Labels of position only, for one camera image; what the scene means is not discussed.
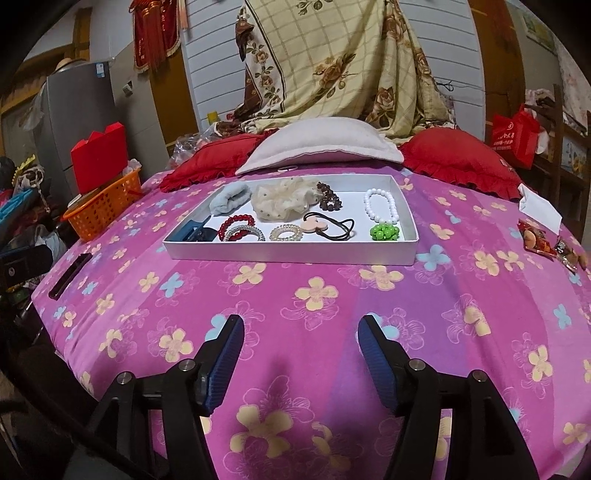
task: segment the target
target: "pillow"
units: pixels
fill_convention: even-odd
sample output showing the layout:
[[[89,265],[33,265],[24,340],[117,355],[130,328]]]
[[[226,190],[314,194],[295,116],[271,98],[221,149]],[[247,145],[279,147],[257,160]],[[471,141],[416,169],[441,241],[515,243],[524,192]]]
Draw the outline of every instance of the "pillow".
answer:
[[[363,158],[395,163],[404,160],[396,145],[361,120],[310,118],[289,124],[267,138],[236,174],[259,168]]]
[[[257,145],[276,131],[271,129],[261,134],[241,134],[205,144],[162,179],[160,190],[174,192],[193,183],[233,177],[236,169],[244,164]]]
[[[519,175],[493,149],[476,137],[451,128],[433,127],[400,147],[404,166],[452,185],[519,199]]]

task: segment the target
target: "white napkin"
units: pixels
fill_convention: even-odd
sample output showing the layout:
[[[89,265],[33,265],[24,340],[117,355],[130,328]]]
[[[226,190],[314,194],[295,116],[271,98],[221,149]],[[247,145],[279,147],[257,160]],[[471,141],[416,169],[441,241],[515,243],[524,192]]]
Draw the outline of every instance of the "white napkin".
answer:
[[[519,201],[519,211],[532,217],[536,222],[541,223],[550,231],[558,235],[562,215],[559,214],[552,204],[532,192],[528,187],[521,184],[517,187],[523,198]]]

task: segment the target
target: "pink floral bedsheet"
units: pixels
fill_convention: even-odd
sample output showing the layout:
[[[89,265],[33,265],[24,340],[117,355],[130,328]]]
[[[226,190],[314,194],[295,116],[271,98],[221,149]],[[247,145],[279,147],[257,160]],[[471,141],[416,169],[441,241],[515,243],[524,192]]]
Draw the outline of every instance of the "pink floral bedsheet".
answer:
[[[412,267],[171,260],[163,238],[224,180],[165,194],[161,173],[34,292],[55,347],[100,398],[121,371],[157,374],[193,356],[237,313],[240,360],[223,405],[202,420],[219,478],[378,480],[400,421],[381,406],[356,341],[371,312],[438,371],[488,372],[548,478],[591,433],[591,273],[526,253],[513,203],[383,164],[298,174],[345,171],[392,174],[401,186],[420,235]],[[50,300],[83,251],[91,262]],[[443,412],[434,478],[443,477],[451,424]],[[164,451],[161,431],[157,440]]]

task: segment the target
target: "basket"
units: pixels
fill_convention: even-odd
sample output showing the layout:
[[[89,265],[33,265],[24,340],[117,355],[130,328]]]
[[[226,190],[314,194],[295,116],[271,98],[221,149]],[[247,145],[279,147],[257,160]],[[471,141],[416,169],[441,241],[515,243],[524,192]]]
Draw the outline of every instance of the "basket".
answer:
[[[139,169],[128,173],[94,195],[75,205],[62,216],[68,220],[83,242],[99,236],[124,210],[142,197]]]

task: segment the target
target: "white tray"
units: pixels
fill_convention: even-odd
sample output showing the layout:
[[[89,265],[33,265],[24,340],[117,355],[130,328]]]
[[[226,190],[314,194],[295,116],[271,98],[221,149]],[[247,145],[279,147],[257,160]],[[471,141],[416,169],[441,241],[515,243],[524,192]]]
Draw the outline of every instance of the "white tray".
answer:
[[[305,233],[299,242],[273,242],[269,240],[271,231],[282,223],[266,223],[258,220],[250,202],[232,212],[231,215],[249,214],[255,218],[255,226],[263,231],[265,242],[257,241],[255,235],[247,235],[236,242],[172,242],[170,237],[177,233],[189,220],[203,222],[209,215],[209,203],[223,187],[218,188],[209,197],[197,205],[187,217],[164,239],[168,254],[175,260],[221,260],[244,262],[286,262],[286,263],[321,263],[321,264],[358,264],[358,265],[412,265],[417,253],[418,232],[408,203],[390,175],[352,174],[341,175],[306,175],[306,178],[328,184],[339,196],[343,206],[338,212],[324,212],[318,205],[310,211],[321,212],[331,218],[343,221],[355,220],[353,235],[347,241],[328,240],[315,233]],[[252,189],[257,184],[272,183],[282,179],[262,179],[247,181]],[[363,197],[369,189],[382,189],[392,193],[400,221],[398,241],[374,241],[369,230],[376,223],[369,219],[364,210]],[[382,218],[390,218],[388,201],[378,195],[372,196],[374,212]],[[212,217],[205,226],[219,229],[230,215]],[[301,219],[289,223],[299,225]],[[337,226],[329,223],[327,233],[331,236],[343,233]]]

